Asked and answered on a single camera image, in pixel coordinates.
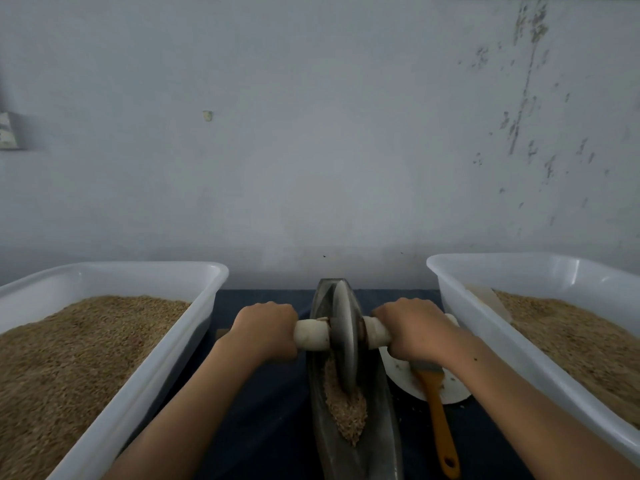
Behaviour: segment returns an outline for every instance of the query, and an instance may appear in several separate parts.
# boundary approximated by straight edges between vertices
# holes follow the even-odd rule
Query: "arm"
[[[116,459],[103,480],[190,479],[227,409],[261,363],[293,359],[298,315],[273,302],[243,308],[187,384]]]
[[[637,479],[638,469],[512,370],[485,343],[455,327],[430,301],[400,299],[374,310],[390,352],[441,364],[462,380],[538,480]]]

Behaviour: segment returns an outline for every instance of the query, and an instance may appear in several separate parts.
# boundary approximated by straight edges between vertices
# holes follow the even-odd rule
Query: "forearm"
[[[261,363],[229,333],[104,477],[190,479],[244,382]]]
[[[638,469],[462,332],[443,366],[473,393],[538,480],[638,478]]]

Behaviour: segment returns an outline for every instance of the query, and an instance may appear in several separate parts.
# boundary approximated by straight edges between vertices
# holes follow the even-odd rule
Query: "grinding disc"
[[[347,394],[356,391],[358,373],[358,323],[351,308],[349,288],[345,281],[333,291],[333,313],[329,318],[331,349],[342,389]]]
[[[453,315],[447,314],[447,318],[458,326],[458,321]],[[407,361],[391,357],[386,347],[380,347],[380,355],[382,356],[382,362],[385,364],[387,375],[396,386],[422,401],[427,400],[422,392],[420,382],[418,382],[418,379],[412,374],[411,366]],[[469,389],[462,384],[460,379],[455,377],[450,371],[444,369],[444,380],[442,381],[442,388],[440,389],[440,400],[442,403],[459,403],[470,395]]]

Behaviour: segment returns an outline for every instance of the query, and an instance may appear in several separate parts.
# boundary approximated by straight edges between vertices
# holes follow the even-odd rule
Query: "white plastic tub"
[[[0,333],[100,295],[192,302],[69,450],[48,480],[101,478],[147,414],[229,271],[210,262],[96,262],[55,267],[0,287]]]
[[[613,413],[464,285],[559,298],[640,335],[640,277],[550,253],[442,254],[427,259],[447,312],[533,386],[640,466],[640,431]]]

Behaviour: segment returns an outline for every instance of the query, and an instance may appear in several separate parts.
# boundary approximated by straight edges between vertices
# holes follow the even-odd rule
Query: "hand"
[[[430,300],[400,298],[373,310],[391,334],[389,354],[442,365],[461,331]]]
[[[257,354],[260,362],[295,359],[298,348],[293,332],[298,314],[291,305],[278,305],[272,301],[245,306],[236,316],[229,333],[223,337],[239,340]]]

